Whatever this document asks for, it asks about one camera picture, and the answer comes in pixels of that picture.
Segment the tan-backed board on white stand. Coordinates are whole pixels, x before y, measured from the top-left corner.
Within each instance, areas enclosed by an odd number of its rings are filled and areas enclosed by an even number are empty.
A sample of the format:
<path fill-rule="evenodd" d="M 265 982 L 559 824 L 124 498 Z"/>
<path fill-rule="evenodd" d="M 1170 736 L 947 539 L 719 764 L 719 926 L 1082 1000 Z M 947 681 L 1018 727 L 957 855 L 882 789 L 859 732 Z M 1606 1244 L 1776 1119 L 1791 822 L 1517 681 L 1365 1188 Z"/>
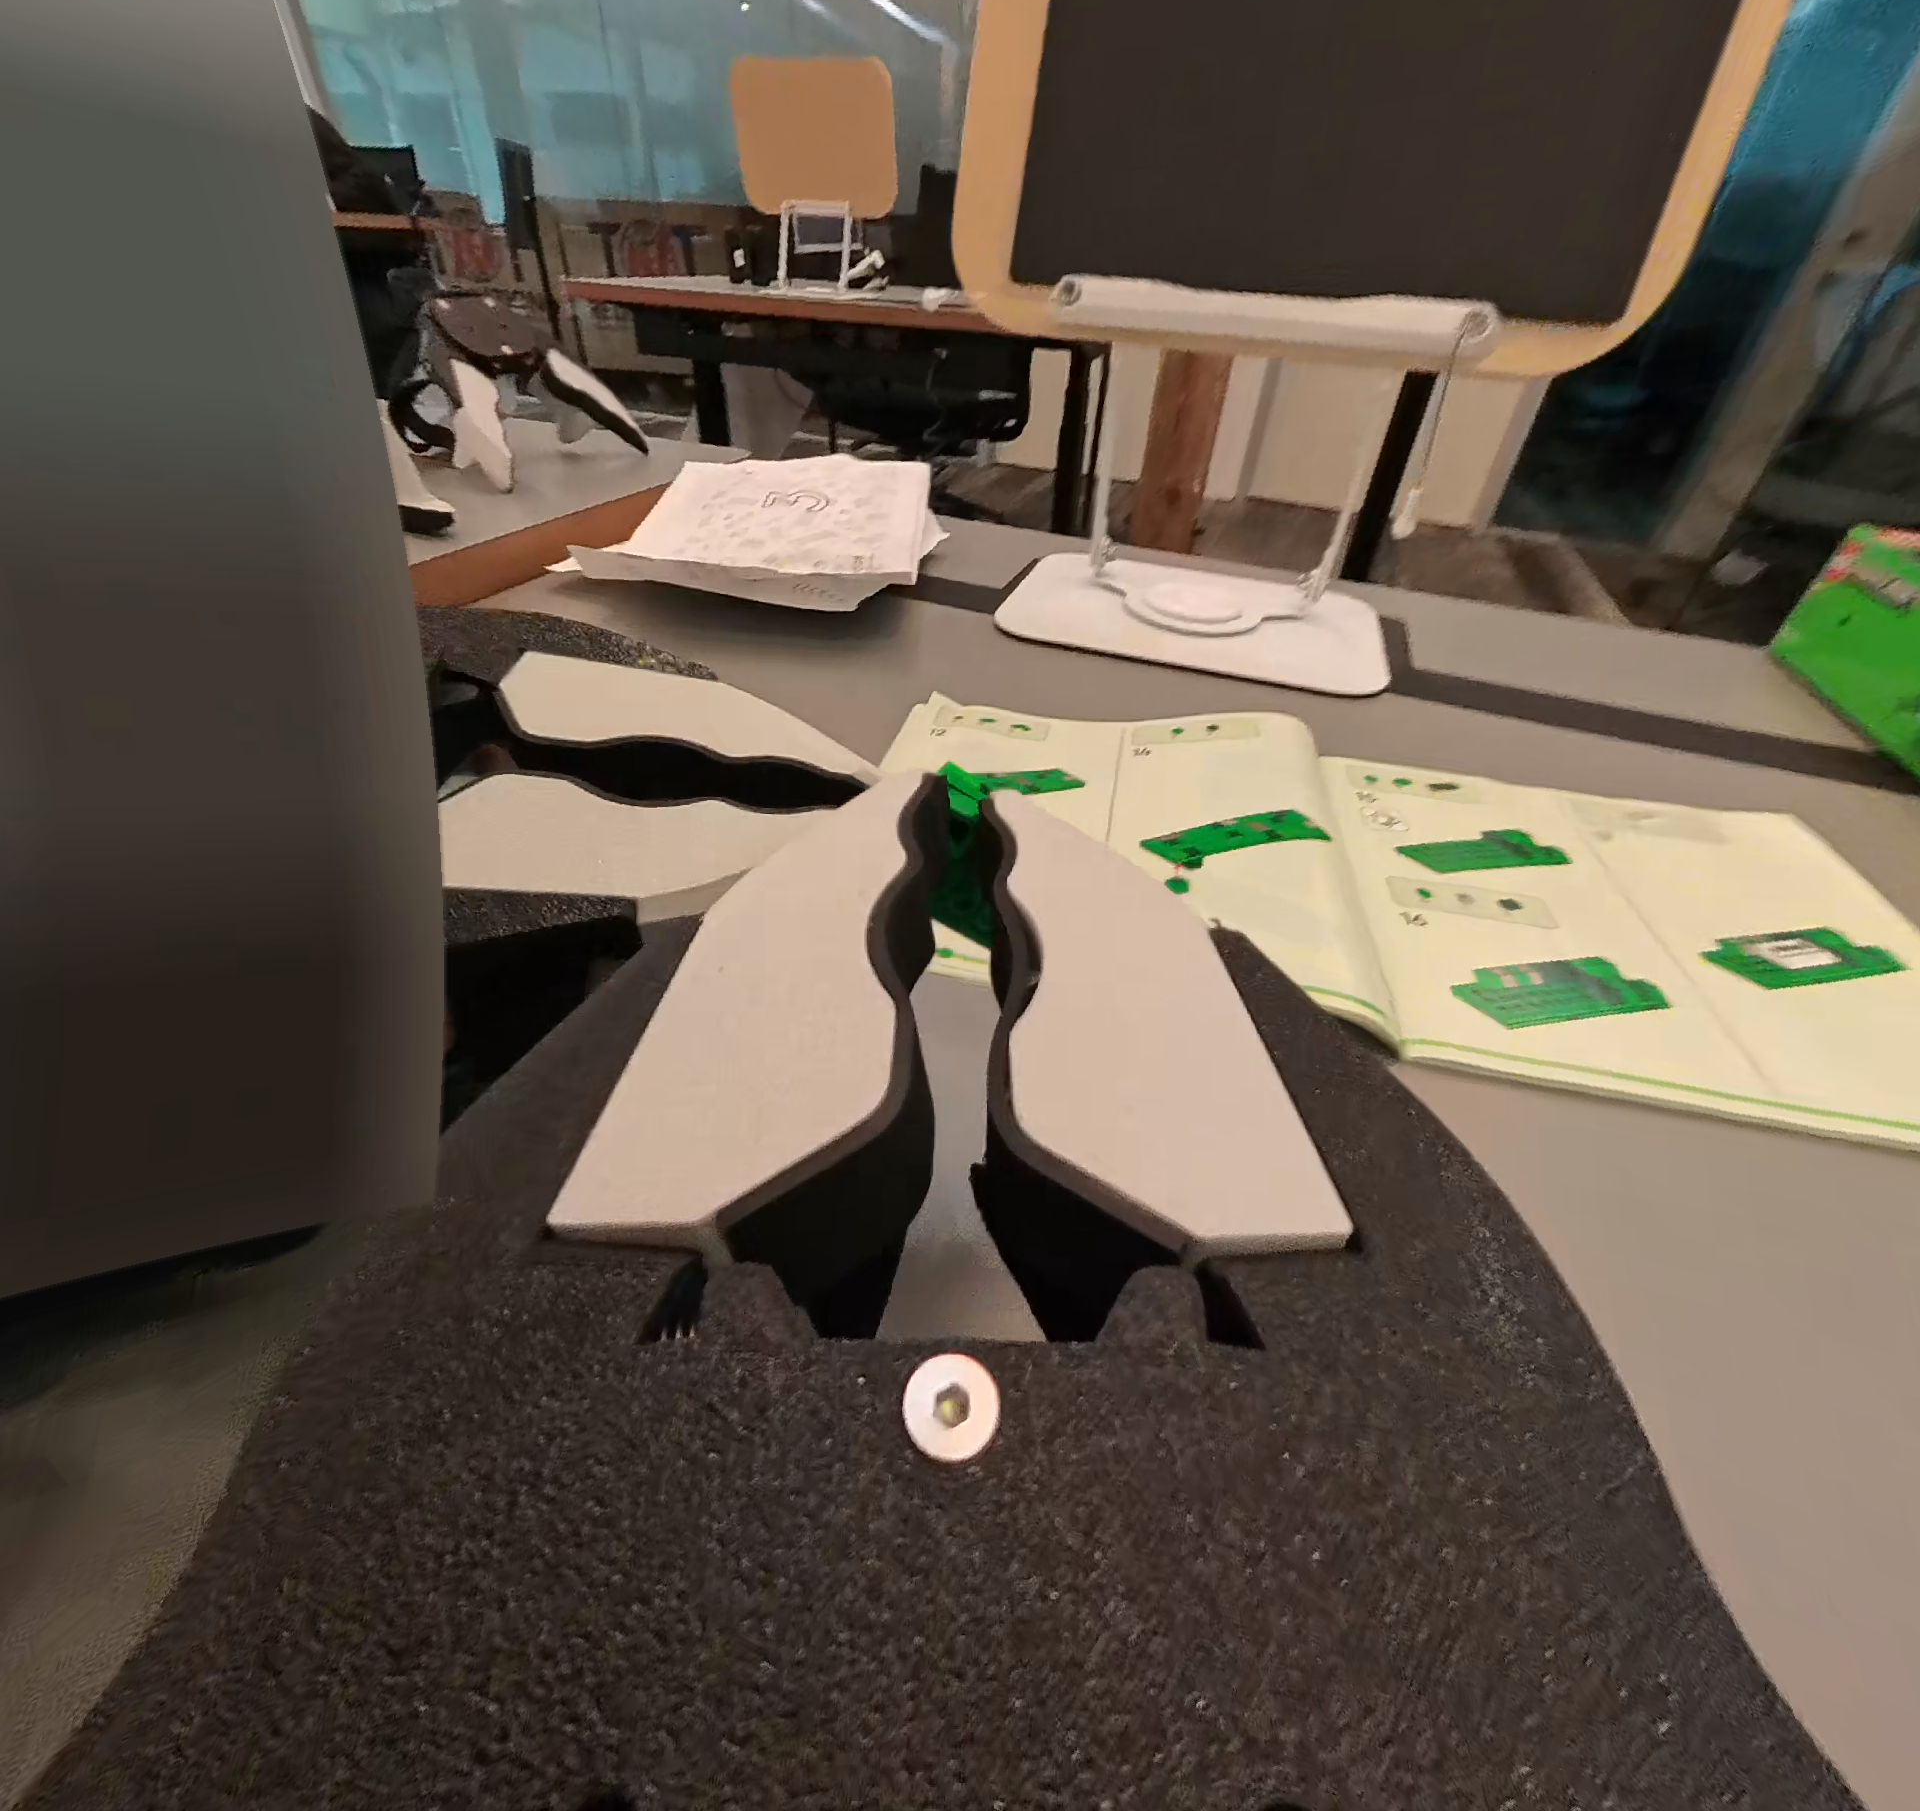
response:
<path fill-rule="evenodd" d="M 741 186 L 758 216 L 775 222 L 781 290 L 798 286 L 795 264 L 836 265 L 839 300 L 866 295 L 866 230 L 900 203 L 894 96 L 875 56 L 756 56 L 731 67 L 733 135 Z"/>

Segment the black board on white stand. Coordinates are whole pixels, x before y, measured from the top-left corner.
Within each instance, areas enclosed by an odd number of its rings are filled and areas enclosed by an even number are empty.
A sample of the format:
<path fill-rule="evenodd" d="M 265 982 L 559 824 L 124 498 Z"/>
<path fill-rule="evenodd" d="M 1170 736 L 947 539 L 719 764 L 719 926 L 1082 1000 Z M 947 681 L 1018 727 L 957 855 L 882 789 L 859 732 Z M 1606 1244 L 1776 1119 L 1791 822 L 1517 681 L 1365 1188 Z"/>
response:
<path fill-rule="evenodd" d="M 996 607 L 1021 642 L 1260 686 L 1389 686 L 1337 591 L 1416 528 L 1444 403 L 1548 382 L 1668 300 L 1793 0 L 979 0 L 951 255 L 1049 343 L 1392 377 L 1302 576 L 1117 549 Z"/>

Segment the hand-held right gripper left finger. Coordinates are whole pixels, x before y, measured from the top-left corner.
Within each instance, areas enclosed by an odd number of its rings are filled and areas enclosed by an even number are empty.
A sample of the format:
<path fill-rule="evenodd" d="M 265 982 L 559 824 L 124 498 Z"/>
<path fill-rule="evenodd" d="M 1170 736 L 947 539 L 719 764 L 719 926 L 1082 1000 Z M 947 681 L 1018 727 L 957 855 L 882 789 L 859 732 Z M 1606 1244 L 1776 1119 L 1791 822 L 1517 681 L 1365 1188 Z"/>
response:
<path fill-rule="evenodd" d="M 901 773 L 804 829 L 703 916 L 546 1213 L 567 1241 L 737 1247 L 900 1125 L 947 786 Z"/>

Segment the brown-topped desk with black legs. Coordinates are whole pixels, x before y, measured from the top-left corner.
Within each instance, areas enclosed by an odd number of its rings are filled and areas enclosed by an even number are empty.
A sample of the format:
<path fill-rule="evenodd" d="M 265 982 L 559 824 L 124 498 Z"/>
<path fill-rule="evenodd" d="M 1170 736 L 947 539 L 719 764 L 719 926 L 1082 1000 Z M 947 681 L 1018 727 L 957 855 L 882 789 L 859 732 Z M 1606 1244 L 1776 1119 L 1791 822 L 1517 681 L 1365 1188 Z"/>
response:
<path fill-rule="evenodd" d="M 1039 353 L 1062 354 L 1067 386 L 1051 459 L 1048 528 L 1062 537 L 1090 534 L 1091 466 L 1097 459 L 1103 428 L 1108 347 L 1003 330 L 974 309 L 963 292 L 951 288 L 881 288 L 834 299 L 827 286 L 781 290 L 733 283 L 725 277 L 675 275 L 571 277 L 564 280 L 560 290 L 574 305 L 623 310 L 631 320 L 637 349 L 643 356 L 675 359 L 690 367 L 695 433 L 712 446 L 733 446 L 717 377 L 719 366 L 782 367 L 804 375 L 828 369 L 832 359 L 847 356 L 850 369 L 879 371 L 881 353 L 926 349 L 960 335 L 1031 344 L 1034 359 Z M 1031 406 L 1037 380 L 1034 359 Z M 831 448 L 847 438 L 861 448 L 896 454 L 863 435 L 834 433 L 828 426 L 827 433 Z M 951 466 L 967 459 L 973 454 L 947 454 L 930 464 Z"/>

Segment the idle black white gripper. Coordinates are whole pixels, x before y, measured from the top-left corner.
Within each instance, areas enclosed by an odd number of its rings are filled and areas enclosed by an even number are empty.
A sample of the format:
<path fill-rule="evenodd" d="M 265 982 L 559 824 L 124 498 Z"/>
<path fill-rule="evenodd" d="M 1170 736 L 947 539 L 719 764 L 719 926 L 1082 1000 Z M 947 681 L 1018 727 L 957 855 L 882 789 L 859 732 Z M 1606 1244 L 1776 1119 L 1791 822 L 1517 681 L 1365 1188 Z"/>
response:
<path fill-rule="evenodd" d="M 602 433 L 651 454 L 631 414 L 589 367 L 564 354 L 550 321 L 504 295 L 423 277 L 416 335 L 413 366 L 397 374 L 381 406 L 403 533 L 439 539 L 456 528 L 456 507 L 423 481 L 430 459 L 478 474 L 499 496 L 516 493 L 508 396 L 532 401 L 564 446 Z"/>

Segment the crumpled white paper bag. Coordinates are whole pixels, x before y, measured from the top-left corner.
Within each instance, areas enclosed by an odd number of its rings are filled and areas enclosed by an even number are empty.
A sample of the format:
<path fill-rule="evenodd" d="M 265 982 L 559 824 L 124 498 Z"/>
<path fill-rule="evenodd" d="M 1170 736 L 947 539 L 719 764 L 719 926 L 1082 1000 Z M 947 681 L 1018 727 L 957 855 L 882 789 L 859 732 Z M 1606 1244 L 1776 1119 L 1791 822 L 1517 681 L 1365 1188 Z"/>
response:
<path fill-rule="evenodd" d="M 637 531 L 550 568 L 814 614 L 851 614 L 918 583 L 947 540 L 916 461 L 851 454 L 690 464 Z"/>

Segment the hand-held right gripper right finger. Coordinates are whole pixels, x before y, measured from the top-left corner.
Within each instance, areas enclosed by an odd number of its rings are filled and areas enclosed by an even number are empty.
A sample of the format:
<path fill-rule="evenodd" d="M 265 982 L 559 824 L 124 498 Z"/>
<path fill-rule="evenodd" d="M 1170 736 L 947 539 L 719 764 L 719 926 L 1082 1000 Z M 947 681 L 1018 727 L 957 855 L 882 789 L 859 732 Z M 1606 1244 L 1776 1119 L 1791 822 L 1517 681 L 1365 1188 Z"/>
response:
<path fill-rule="evenodd" d="M 996 1201 L 1165 1260 L 1347 1247 L 1355 1222 L 1203 922 L 1037 799 L 991 795 Z"/>

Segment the grey desk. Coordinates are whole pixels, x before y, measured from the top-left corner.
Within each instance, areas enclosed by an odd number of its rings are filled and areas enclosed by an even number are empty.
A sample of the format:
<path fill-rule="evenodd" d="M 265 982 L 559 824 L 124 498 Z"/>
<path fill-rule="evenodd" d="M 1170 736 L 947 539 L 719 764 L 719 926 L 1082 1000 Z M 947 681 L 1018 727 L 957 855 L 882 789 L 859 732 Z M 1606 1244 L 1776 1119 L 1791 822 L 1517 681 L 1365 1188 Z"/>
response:
<path fill-rule="evenodd" d="M 953 528 L 914 596 L 840 621 L 543 576 L 491 607 L 706 662 L 857 754 L 935 686 L 1119 718 L 1221 684 L 1025 647 L 991 624 L 1040 533 Z M 1363 584 L 1413 694 L 1254 694 L 1326 743 L 1586 790 L 1799 811 L 1915 911 L 1915 795 L 1762 652 Z M 1870 1807 L 1915 1807 L 1915 1168 L 1445 1071 L 1405 1086 L 1540 1238 L 1645 1420 L 1755 1654 Z M 117 1273 L 3 1322 L 3 1807 L 156 1617 L 327 1285 L 346 1222 L 246 1267 Z"/>

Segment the green brick plate assembly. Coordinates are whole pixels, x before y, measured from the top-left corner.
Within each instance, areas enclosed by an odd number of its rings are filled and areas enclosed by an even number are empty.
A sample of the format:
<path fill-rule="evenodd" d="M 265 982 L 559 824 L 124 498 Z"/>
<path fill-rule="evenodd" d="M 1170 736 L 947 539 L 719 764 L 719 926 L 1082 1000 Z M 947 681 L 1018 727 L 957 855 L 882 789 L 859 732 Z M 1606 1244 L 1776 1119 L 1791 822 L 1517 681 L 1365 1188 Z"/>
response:
<path fill-rule="evenodd" d="M 979 777 L 951 762 L 940 767 L 940 778 L 947 790 L 947 855 L 930 890 L 930 918 L 947 944 L 961 938 L 988 951 L 996 911 L 979 864 L 981 808 L 988 790 Z"/>

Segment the brown-edged neighbour desk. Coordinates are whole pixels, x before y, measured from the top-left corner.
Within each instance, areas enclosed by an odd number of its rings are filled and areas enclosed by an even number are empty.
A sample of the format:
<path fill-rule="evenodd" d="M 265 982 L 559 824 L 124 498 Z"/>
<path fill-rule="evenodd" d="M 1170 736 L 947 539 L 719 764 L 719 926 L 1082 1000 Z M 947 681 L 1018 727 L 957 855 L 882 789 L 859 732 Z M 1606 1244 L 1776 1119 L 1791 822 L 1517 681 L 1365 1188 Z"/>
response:
<path fill-rule="evenodd" d="M 483 481 L 436 481 L 455 507 L 444 537 L 406 534 L 409 579 L 416 607 L 470 607 L 534 584 L 574 549 L 607 550 L 629 539 L 684 469 L 743 461 L 734 448 L 662 442 L 645 459 L 564 448 L 535 428 L 532 451 L 517 454 L 508 494 Z"/>

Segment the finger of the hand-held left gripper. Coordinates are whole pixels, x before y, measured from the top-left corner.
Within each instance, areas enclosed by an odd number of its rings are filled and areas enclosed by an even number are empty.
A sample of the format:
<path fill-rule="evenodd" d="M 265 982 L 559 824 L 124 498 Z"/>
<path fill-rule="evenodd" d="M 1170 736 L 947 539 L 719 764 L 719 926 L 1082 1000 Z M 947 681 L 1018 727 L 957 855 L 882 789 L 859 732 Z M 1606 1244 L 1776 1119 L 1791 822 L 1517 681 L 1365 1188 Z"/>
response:
<path fill-rule="evenodd" d="M 555 774 L 497 773 L 439 801 L 443 883 L 708 901 L 857 795 L 861 780 L 828 778 L 790 810 L 722 798 L 623 801 Z"/>
<path fill-rule="evenodd" d="M 881 777 L 806 719 L 713 678 L 527 652 L 495 706 L 517 767 L 629 805 L 817 811 Z"/>

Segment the black office chair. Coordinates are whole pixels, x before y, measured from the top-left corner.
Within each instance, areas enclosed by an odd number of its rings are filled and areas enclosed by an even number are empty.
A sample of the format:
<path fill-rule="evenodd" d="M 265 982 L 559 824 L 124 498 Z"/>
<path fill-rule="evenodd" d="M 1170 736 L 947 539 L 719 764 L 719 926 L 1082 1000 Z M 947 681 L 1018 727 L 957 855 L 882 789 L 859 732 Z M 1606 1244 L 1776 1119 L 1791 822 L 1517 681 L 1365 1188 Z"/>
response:
<path fill-rule="evenodd" d="M 804 375 L 719 366 L 728 442 L 758 459 L 782 457 L 816 414 L 834 433 L 863 435 L 905 459 L 974 454 L 1025 433 L 1033 359 L 1031 344 L 960 335 L 881 353 L 879 371 L 850 369 L 847 356 Z"/>

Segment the green toy set box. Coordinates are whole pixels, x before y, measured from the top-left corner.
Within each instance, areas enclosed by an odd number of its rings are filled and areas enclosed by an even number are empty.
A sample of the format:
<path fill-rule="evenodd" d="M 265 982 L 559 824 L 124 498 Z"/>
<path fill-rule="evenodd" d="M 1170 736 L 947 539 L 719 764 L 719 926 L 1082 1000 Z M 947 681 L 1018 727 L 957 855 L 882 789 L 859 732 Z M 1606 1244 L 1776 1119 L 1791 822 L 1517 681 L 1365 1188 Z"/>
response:
<path fill-rule="evenodd" d="M 1918 531 L 1842 534 L 1768 644 L 1864 743 L 1918 774 Z"/>

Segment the wooden post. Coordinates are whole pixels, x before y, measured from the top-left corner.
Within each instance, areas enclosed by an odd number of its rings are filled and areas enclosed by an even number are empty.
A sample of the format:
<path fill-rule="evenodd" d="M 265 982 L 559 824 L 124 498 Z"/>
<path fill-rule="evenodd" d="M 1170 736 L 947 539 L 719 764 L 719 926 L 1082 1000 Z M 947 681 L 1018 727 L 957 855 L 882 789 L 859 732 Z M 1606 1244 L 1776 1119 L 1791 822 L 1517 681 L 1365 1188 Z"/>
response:
<path fill-rule="evenodd" d="M 1159 354 L 1128 523 L 1133 547 L 1194 549 L 1232 367 L 1236 359 L 1221 354 Z"/>

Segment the open building instruction booklet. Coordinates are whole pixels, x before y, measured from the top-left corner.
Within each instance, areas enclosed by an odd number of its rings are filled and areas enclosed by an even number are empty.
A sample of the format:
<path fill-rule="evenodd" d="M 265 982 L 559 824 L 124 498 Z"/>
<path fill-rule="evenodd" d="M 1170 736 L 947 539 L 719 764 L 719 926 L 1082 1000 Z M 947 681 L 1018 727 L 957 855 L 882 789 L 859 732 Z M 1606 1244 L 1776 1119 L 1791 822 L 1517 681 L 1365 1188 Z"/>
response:
<path fill-rule="evenodd" d="M 1034 799 L 1405 1062 L 1918 1149 L 1915 924 L 1793 815 L 947 694 L 879 767 Z"/>

